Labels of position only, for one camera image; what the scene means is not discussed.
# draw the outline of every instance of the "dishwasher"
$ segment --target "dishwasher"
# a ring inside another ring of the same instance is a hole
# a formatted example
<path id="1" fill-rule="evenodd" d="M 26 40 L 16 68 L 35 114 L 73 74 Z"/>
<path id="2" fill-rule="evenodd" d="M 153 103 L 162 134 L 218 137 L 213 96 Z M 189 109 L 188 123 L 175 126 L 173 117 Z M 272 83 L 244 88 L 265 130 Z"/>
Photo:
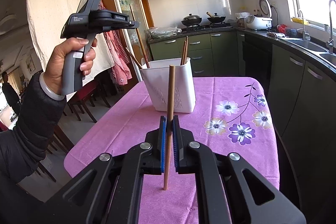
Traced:
<path id="1" fill-rule="evenodd" d="M 256 79 L 267 97 L 272 68 L 272 43 L 245 33 L 243 60 L 245 76 Z"/>

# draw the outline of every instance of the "metal screw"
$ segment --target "metal screw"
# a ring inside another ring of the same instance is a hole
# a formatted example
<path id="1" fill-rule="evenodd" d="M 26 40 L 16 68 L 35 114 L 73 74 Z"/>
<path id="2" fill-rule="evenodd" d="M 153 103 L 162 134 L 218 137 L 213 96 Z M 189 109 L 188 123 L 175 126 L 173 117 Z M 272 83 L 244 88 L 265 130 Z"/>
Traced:
<path id="1" fill-rule="evenodd" d="M 107 153 L 103 153 L 103 154 L 101 154 L 101 155 L 99 156 L 99 159 L 100 159 L 101 161 L 108 161 L 108 160 L 110 160 L 110 158 L 111 158 L 111 156 L 110 156 L 109 154 L 107 154 Z"/>
<path id="2" fill-rule="evenodd" d="M 190 146 L 191 148 L 199 148 L 201 145 L 200 145 L 200 143 L 198 143 L 198 142 L 190 142 L 190 143 L 189 143 L 189 146 Z"/>
<path id="3" fill-rule="evenodd" d="M 240 159 L 240 155 L 237 154 L 237 153 L 231 153 L 231 154 L 229 155 L 229 157 L 230 157 L 230 159 L 232 159 L 232 160 L 239 160 L 239 159 Z"/>
<path id="4" fill-rule="evenodd" d="M 142 149 L 150 149 L 151 148 L 151 144 L 150 143 L 141 143 L 140 144 L 140 147 L 142 148 Z"/>

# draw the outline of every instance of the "pink tablecloth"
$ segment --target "pink tablecloth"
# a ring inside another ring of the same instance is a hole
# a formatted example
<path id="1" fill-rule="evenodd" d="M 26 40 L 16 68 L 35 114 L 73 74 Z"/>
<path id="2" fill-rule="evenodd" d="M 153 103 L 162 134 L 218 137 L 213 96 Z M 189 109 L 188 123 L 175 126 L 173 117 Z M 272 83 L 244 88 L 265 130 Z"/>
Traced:
<path id="1" fill-rule="evenodd" d="M 248 77 L 194 78 L 193 113 L 178 113 L 180 126 L 213 152 L 237 152 L 279 188 L 278 154 L 272 119 L 263 88 Z M 144 82 L 115 104 L 75 145 L 64 160 L 74 177 L 93 159 L 113 150 L 126 153 L 158 128 L 165 112 L 154 109 Z M 198 223 L 194 175 L 175 173 L 171 159 L 169 189 L 162 190 L 163 175 L 143 181 L 139 223 Z"/>

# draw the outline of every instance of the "white utensil holder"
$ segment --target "white utensil holder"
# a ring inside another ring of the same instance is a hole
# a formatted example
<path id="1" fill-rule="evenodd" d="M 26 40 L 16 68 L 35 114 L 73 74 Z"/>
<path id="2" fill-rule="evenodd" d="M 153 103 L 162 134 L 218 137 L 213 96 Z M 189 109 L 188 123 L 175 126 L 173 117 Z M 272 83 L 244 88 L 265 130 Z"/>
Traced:
<path id="1" fill-rule="evenodd" d="M 194 111 L 196 97 L 190 58 L 180 66 L 181 58 L 150 61 L 147 69 L 144 59 L 140 70 L 153 106 L 157 111 L 167 111 L 169 65 L 175 66 L 174 112 Z"/>

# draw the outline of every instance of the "sink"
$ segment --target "sink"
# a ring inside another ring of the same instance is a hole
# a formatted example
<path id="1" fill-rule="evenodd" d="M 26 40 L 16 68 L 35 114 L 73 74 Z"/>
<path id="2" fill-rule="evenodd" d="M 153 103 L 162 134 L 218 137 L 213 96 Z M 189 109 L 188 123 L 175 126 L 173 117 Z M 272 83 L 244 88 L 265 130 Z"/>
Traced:
<path id="1" fill-rule="evenodd" d="M 280 40 L 288 41 L 290 43 L 293 43 L 295 45 L 299 45 L 303 48 L 306 48 L 308 50 L 314 51 L 314 52 L 327 52 L 325 48 L 320 47 L 319 45 L 316 45 L 309 41 L 303 41 L 300 38 L 279 38 Z"/>
<path id="2" fill-rule="evenodd" d="M 324 58 L 325 60 L 332 63 L 334 66 L 336 66 L 336 56 L 333 54 L 320 54 L 320 57 Z"/>

